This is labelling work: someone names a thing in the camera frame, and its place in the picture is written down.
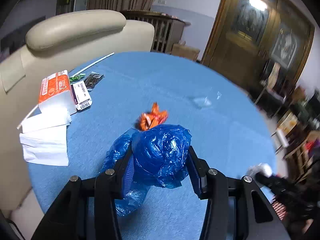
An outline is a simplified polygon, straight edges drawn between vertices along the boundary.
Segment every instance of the sofa headrest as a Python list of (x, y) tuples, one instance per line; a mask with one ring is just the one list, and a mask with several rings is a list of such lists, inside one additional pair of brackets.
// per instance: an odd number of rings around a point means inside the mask
[(26, 44), (33, 50), (47, 49), (78, 37), (121, 30), (125, 24), (125, 17), (111, 10), (66, 13), (33, 26), (26, 35)]

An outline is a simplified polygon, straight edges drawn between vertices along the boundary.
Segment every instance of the blue plastic bag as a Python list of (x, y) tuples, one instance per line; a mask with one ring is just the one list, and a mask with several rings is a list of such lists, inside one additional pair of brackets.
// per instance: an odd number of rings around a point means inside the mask
[(112, 168), (118, 159), (124, 157), (131, 143), (135, 170), (130, 191), (124, 199), (115, 200), (118, 216), (138, 209), (152, 185), (181, 186), (181, 181), (188, 176), (186, 158), (190, 141), (187, 129), (170, 124), (157, 125), (144, 132), (131, 128), (114, 141), (100, 172)]
[(149, 186), (176, 188), (188, 176), (189, 130), (160, 124), (132, 135), (134, 179)]
[[(112, 168), (118, 159), (125, 156), (132, 141), (132, 134), (134, 133), (139, 133), (139, 131), (131, 128), (114, 141), (110, 150), (106, 153), (106, 158), (104, 159), (100, 172)], [(146, 186), (141, 182), (132, 181), (130, 191), (125, 197), (115, 200), (117, 215), (125, 216), (139, 208), (145, 200), (149, 189), (150, 186)]]

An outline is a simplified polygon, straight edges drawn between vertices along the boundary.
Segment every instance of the cardboard box on floor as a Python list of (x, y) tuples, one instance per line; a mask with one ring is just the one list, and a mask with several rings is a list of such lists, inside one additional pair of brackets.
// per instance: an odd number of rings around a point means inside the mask
[(200, 50), (197, 48), (192, 48), (185, 46), (184, 44), (174, 44), (172, 47), (171, 55), (184, 57), (192, 61), (196, 61)]

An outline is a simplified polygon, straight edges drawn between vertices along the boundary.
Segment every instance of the ceiling light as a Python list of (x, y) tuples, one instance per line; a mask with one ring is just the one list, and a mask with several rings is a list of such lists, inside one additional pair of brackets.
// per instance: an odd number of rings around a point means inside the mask
[(249, 0), (250, 4), (260, 11), (264, 11), (268, 8), (267, 4), (261, 0)]

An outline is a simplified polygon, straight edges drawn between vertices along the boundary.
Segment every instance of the orange box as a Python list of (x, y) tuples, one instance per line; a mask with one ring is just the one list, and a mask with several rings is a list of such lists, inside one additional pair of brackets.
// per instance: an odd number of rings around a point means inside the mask
[(66, 108), (70, 115), (76, 113), (67, 70), (42, 80), (38, 105), (42, 113), (52, 112), (55, 108)]

